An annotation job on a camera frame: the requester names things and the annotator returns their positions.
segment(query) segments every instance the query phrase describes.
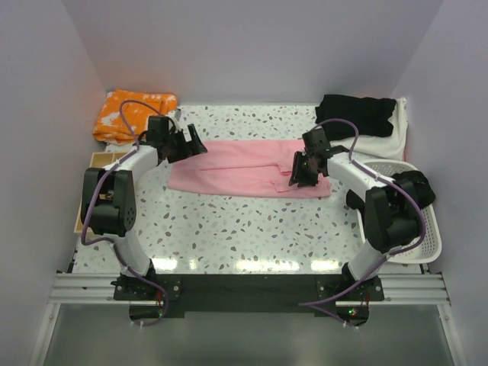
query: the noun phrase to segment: metal frame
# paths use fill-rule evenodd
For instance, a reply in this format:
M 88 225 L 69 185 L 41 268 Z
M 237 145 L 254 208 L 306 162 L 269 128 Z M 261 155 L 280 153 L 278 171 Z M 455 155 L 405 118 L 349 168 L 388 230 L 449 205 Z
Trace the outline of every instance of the metal frame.
M 455 366 L 467 366 L 466 354 L 459 338 L 456 325 L 452 317 L 451 305 L 438 305 L 439 317 L 441 318 L 445 338 L 448 341 L 449 350 L 451 351 L 452 361 Z
M 445 337 L 455 366 L 466 366 L 467 358 L 452 320 L 451 304 L 441 274 L 380 274 L 385 301 L 371 301 L 371 306 L 437 305 Z M 127 305 L 130 301 L 114 300 L 111 281 L 117 274 L 57 274 L 48 300 L 48 307 L 29 366 L 41 366 L 47 356 L 54 327 L 62 304 Z M 153 305 L 153 301 L 132 302 Z M 339 306 L 357 306 L 359 302 L 338 301 Z
M 29 360 L 29 366 L 42 366 L 47 356 L 47 350 L 53 337 L 54 326 L 59 315 L 60 303 L 50 303 L 47 305 L 43 320 L 40 324 L 39 334 L 37 335 L 36 345 Z
M 448 293 L 440 274 L 380 274 L 385 301 L 373 305 L 449 305 Z M 115 301 L 113 274 L 58 274 L 49 303 L 120 304 Z M 138 305 L 153 305 L 154 301 L 137 301 Z M 339 306 L 357 306 L 359 302 L 337 301 Z

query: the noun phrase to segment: white wall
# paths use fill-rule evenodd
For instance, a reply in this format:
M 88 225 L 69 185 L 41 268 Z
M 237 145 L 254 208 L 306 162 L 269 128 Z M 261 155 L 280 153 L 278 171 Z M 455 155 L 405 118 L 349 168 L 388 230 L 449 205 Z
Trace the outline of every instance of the white wall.
M 486 364 L 488 327 L 488 4 L 445 0 L 394 96 L 409 99 L 407 157 L 438 195 L 436 263 L 472 365 Z
M 0 2 L 0 364 L 31 356 L 104 89 L 60 0 Z
M 63 0 L 105 88 L 183 101 L 390 95 L 442 0 Z

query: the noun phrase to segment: terrazzo table surface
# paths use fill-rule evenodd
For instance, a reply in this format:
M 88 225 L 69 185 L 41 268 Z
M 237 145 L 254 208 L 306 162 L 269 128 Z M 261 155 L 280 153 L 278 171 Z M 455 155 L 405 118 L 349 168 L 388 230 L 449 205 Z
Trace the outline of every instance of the terrazzo table surface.
M 184 105 L 181 122 L 205 140 L 299 139 L 314 124 L 312 105 Z M 128 146 L 108 146 L 124 151 Z M 357 159 L 367 159 L 362 154 Z M 332 195 L 314 199 L 225 197 L 167 189 L 163 162 L 136 187 L 134 229 L 160 273 L 340 273 L 361 247 L 348 188 L 330 179 Z M 79 243 L 73 273 L 116 274 L 108 245 Z M 387 263 L 382 273 L 420 273 L 418 265 Z

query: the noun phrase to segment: orange towel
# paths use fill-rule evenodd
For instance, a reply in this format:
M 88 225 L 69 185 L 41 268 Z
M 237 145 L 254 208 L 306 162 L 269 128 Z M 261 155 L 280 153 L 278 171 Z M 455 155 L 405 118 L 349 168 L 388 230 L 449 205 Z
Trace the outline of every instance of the orange towel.
M 119 114 L 120 103 L 126 99 L 143 101 L 162 114 L 175 110 L 178 103 L 178 99 L 173 94 L 147 94 L 117 89 L 108 93 L 107 100 L 98 115 L 93 129 L 95 139 L 117 145 L 133 142 Z M 137 136 L 147 129 L 147 119 L 154 114 L 150 109 L 137 103 L 124 105 L 124 116 Z

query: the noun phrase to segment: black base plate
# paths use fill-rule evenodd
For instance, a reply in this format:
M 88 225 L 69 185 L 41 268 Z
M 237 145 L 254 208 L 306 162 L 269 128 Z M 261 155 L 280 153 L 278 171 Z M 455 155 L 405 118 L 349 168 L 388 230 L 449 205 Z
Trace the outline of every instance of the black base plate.
M 192 312 L 234 313 L 309 313 L 298 303 L 317 301 L 333 295 L 343 283 L 340 274 L 157 274 L 156 279 L 170 299 L 167 317 L 184 317 Z M 384 300 L 381 280 L 365 282 L 342 301 Z M 133 293 L 126 289 L 114 292 L 115 300 L 156 300 L 154 294 Z M 131 317 L 147 313 L 148 306 L 131 305 Z M 322 305 L 337 313 L 334 302 Z

